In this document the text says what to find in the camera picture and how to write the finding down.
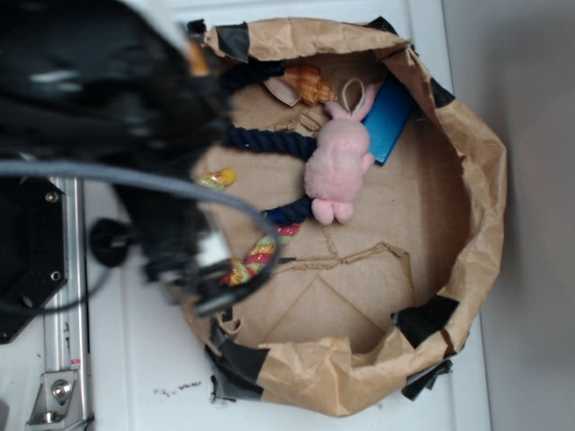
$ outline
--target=stuffed bunny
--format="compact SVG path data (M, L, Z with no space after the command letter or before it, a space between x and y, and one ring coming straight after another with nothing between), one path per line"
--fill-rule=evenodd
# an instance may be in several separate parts
M345 91L350 83L343 89L346 108ZM321 224L331 224L334 218L346 223L353 216L353 201L361 191L364 174L375 161L369 152L369 133L361 124L375 98L376 87L372 84L353 112L335 101L325 104L332 120L322 127L304 176L305 193L314 199L312 211Z

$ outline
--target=cardboard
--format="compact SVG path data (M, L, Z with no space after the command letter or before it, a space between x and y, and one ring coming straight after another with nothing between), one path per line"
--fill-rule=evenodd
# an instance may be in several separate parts
M237 377L259 388L262 400L346 416L463 347L500 270L506 151L480 119L432 80L408 40L308 19L254 22L248 32L252 59L319 66L336 92L352 77L381 84L392 73L419 105L385 166L367 173L353 219L328 227L305 221L283 250L296 260L279 266L261 291L238 304L231 321L217 316L226 346L267 352L253 379L236 367ZM216 31L206 41L224 55ZM233 105L234 124L243 128L289 128L312 136L316 132L300 118L311 113L314 121L328 119L322 105L290 108L262 84L237 92ZM304 162L286 155L214 147L196 174L226 166L237 172L226 193L260 209L304 193ZM238 214L214 209L242 259L261 233ZM455 311L443 329L414 346L391 315L435 295L454 300ZM214 325L183 308L199 339L234 373L238 358L211 342Z

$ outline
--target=screw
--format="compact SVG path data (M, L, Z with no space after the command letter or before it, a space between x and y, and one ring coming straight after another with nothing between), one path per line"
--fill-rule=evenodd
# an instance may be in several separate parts
M49 204L55 204L60 200L60 196L55 191L49 191L46 193L46 202Z
M47 411L42 415L42 422L45 424L52 424L58 420L58 415L55 411Z
M65 397L72 391L72 386L66 380L58 380L52 385L52 395L57 400Z

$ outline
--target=navy rope toy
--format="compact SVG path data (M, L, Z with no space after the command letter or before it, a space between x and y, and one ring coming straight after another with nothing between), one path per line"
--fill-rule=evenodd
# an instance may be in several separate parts
M282 76L285 67L279 61L249 63L234 66L224 72L220 83L228 94L267 80L272 76ZM307 161L317 148L313 137L296 132L270 132L268 130L248 130L232 125L224 141L224 146L254 153L276 153L292 155ZM304 195L291 204L262 211L273 224L287 226L303 223L312 216L312 199Z

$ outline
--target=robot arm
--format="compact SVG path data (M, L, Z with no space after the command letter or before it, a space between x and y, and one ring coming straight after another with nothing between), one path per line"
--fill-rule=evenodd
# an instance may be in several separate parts
M2 4L0 52L0 154L106 163L187 180L229 126L226 96L201 53L194 51L190 73L177 48L116 1ZM257 288L230 296L218 285L229 270L226 251L221 261L201 258L203 239L218 232L198 202L114 187L150 280L196 295L203 314Z

